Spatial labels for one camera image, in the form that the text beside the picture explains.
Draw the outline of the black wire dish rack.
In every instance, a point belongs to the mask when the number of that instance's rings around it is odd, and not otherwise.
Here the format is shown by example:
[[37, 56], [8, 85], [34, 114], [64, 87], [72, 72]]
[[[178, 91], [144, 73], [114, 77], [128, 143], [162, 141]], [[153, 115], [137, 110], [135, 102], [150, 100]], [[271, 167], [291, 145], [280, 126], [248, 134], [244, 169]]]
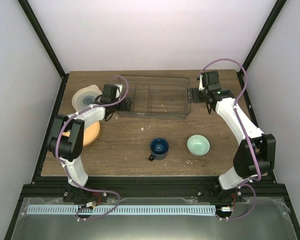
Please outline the black wire dish rack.
[[169, 75], [123, 74], [128, 81], [129, 111], [121, 117], [186, 118], [191, 112], [190, 79]]

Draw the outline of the light green patterned bowl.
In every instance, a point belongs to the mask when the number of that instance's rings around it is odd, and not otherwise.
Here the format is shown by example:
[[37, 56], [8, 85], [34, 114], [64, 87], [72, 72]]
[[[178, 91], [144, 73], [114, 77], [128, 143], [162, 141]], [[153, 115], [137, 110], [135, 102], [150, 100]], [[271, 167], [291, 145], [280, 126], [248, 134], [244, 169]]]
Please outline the light green patterned bowl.
[[203, 135], [195, 134], [190, 136], [186, 144], [188, 151], [195, 156], [204, 156], [210, 150], [210, 142]]

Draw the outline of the dark blue ceramic mug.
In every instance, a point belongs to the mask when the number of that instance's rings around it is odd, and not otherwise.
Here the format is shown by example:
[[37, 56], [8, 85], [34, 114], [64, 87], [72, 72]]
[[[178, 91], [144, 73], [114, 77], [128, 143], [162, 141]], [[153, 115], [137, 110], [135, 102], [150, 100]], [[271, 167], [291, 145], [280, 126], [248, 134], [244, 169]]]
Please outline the dark blue ceramic mug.
[[149, 145], [150, 155], [149, 161], [160, 161], [166, 158], [169, 151], [169, 143], [164, 138], [154, 138]]

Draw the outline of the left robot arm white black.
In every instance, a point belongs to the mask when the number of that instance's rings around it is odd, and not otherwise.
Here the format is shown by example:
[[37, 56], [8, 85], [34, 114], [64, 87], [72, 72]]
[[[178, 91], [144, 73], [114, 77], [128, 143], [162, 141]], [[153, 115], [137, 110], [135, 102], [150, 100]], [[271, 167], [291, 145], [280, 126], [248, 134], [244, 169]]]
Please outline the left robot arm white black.
[[75, 100], [82, 107], [73, 114], [58, 114], [54, 118], [47, 141], [47, 150], [61, 163], [68, 183], [76, 187], [75, 197], [81, 202], [87, 202], [92, 196], [81, 160], [84, 131], [101, 120], [107, 121], [115, 111], [129, 111], [131, 106], [131, 101], [126, 99], [128, 90], [123, 92], [122, 84], [105, 84], [99, 94], [96, 90], [96, 85], [84, 88], [79, 93], [89, 95]]

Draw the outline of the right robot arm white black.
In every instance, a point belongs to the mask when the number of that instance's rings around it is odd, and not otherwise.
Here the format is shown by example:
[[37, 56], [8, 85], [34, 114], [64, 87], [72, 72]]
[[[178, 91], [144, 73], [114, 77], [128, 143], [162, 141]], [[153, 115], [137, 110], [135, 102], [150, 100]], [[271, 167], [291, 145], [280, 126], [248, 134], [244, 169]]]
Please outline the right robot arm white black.
[[219, 202], [230, 196], [230, 190], [245, 183], [259, 181], [275, 166], [276, 139], [265, 134], [242, 111], [235, 96], [228, 89], [200, 91], [188, 90], [188, 101], [206, 104], [208, 113], [216, 112], [227, 124], [238, 142], [233, 167], [218, 177], [212, 188], [213, 198]]

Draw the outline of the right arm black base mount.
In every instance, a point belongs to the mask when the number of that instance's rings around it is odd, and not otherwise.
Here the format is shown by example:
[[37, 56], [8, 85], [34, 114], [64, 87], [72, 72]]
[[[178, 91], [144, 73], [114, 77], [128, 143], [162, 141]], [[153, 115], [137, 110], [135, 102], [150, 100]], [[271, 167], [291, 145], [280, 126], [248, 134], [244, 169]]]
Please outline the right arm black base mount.
[[210, 203], [227, 203], [233, 200], [238, 192], [237, 189], [223, 190], [218, 185], [204, 184], [199, 185], [196, 189], [197, 196], [200, 200]]

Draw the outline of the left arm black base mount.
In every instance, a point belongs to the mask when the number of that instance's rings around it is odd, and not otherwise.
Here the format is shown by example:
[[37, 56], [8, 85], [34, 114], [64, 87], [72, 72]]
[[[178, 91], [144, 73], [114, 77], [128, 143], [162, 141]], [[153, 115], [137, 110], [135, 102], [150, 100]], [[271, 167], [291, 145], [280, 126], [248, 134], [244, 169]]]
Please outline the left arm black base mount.
[[65, 189], [63, 201], [66, 203], [85, 204], [88, 202], [104, 203], [107, 200], [107, 196], [103, 193], [90, 192], [81, 188], [68, 185]]

